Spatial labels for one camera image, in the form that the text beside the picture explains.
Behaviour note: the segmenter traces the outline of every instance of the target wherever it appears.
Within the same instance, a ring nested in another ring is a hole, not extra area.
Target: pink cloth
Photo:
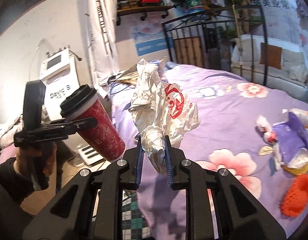
[[[16,153],[18,148],[14,146],[14,144],[9,145],[8,147],[2,149],[0,151],[0,164],[7,161],[9,158],[16,157]]]

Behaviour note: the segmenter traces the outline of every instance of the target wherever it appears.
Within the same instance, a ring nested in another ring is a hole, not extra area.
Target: hand
[[[52,149],[52,154],[46,161],[46,165],[43,168],[43,173],[45,174],[46,177],[50,176],[53,172],[53,167],[54,163],[56,160],[56,151],[57,151],[57,146],[54,143],[53,149]],[[20,173],[21,175],[30,178],[30,171],[28,169],[28,163],[27,163],[27,157],[39,157],[41,156],[42,153],[40,150],[33,148],[31,146],[26,147],[26,148],[19,148],[19,151],[17,151],[16,154],[16,160],[13,164],[14,169],[17,173]]]

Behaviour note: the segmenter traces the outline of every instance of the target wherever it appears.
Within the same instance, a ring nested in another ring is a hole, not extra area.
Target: red logo
[[[177,88],[170,89],[171,85],[172,84],[168,84],[168,86],[165,88],[165,94],[171,111],[171,118],[175,119],[182,113],[184,106],[184,96],[177,90]],[[168,95],[173,92],[177,93],[178,95],[174,95],[174,97],[170,98]]]

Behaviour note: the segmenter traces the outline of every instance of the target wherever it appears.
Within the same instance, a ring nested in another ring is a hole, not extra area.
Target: person's arm
[[[30,179],[17,173],[14,169],[16,158],[10,158],[0,165],[0,185],[3,186],[12,199],[21,202],[33,193],[33,183]]]
[[[53,171],[56,151],[57,147],[54,144],[53,152],[43,169],[43,173],[47,177]],[[17,151],[16,158],[10,158],[0,165],[0,185],[5,188],[12,199],[18,204],[21,204],[34,191],[27,165],[28,156],[41,156],[41,151],[32,147],[20,148]]]

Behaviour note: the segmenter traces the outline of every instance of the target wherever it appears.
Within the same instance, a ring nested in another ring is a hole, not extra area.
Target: crumpled paper bag
[[[184,134],[198,127],[198,108],[177,84],[162,82],[158,66],[142,59],[129,111],[141,136],[142,147],[157,172],[166,174],[164,137],[179,147]]]

